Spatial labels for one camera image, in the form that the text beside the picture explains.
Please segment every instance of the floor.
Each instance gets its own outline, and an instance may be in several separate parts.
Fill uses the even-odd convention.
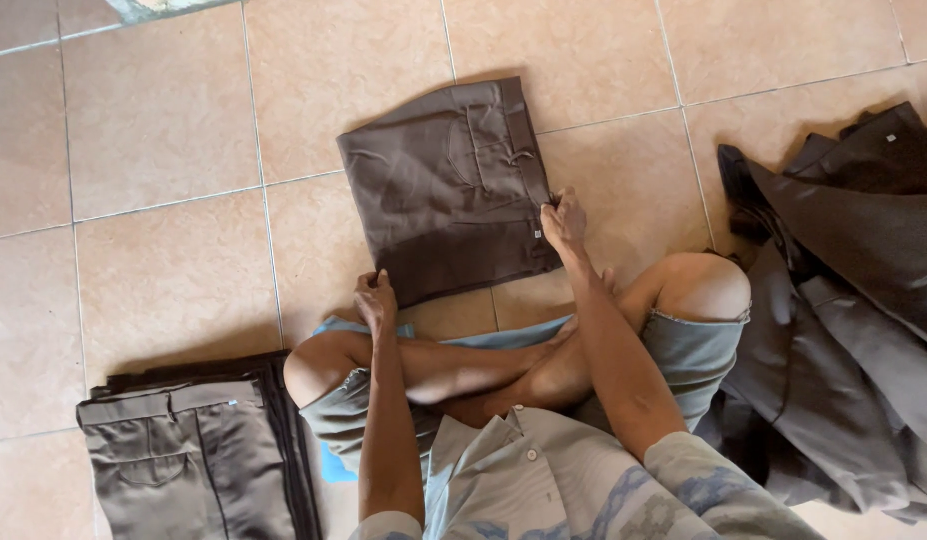
[[[864,110],[927,122],[927,0],[246,0],[132,27],[105,0],[0,0],[0,538],[110,537],[74,418],[107,374],[293,347],[347,309],[372,262],[338,134],[515,74],[552,188],[626,279],[740,249],[716,144],[776,167]],[[558,271],[401,317],[458,338],[570,302]],[[347,538],[356,486],[316,488]]]

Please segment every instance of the blue cloth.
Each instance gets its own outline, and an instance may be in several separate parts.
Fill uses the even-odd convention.
[[[457,347],[469,347],[471,349],[489,349],[489,350],[510,350],[510,349],[522,349],[524,347],[530,347],[531,345],[537,345],[538,343],[543,343],[544,341],[553,338],[557,335],[557,332],[560,331],[561,327],[570,320],[570,315],[550,321],[549,323],[542,323],[539,325],[528,326],[520,329],[508,329],[504,331],[495,331],[492,333],[485,333],[483,335],[474,335],[471,337],[462,337],[459,339],[451,339],[449,341],[441,341],[440,343],[446,345],[455,345]],[[345,321],[344,319],[333,315],[326,321],[323,321],[316,330],[313,331],[313,335],[321,334],[328,331],[338,331],[338,330],[348,330],[350,332],[359,332],[363,334],[370,334],[371,329],[360,323],[351,323],[350,321]],[[397,328],[397,335],[400,338],[415,338],[417,334],[414,332],[414,325],[400,325]],[[320,443],[320,475],[323,476],[323,479],[329,484],[336,484],[341,482],[354,482],[357,480],[357,474],[348,471],[344,468],[344,462],[341,461],[337,455],[334,455],[330,451],[330,447],[327,446],[327,443]]]

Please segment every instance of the hand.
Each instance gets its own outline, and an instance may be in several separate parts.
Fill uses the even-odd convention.
[[[396,330],[398,299],[391,288],[391,277],[387,270],[381,270],[380,274],[370,272],[357,277],[357,288],[353,296],[363,321],[374,335]]]
[[[587,232],[587,212],[577,199],[573,187],[565,187],[556,194],[556,208],[552,204],[540,207],[543,234],[561,257],[584,250]]]

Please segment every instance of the knee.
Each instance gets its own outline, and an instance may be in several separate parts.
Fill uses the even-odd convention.
[[[736,264],[716,254],[676,253],[662,262],[665,281],[656,308],[697,322],[737,321],[751,305],[751,284]]]
[[[357,367],[346,355],[349,332],[326,331],[304,341],[287,357],[284,383],[301,409],[339,387]]]

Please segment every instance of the patterned sleeve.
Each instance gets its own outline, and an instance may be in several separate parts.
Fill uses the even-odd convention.
[[[667,435],[647,450],[644,467],[723,538],[823,539],[700,437]]]
[[[360,522],[350,540],[422,540],[421,523],[403,512],[380,512]]]

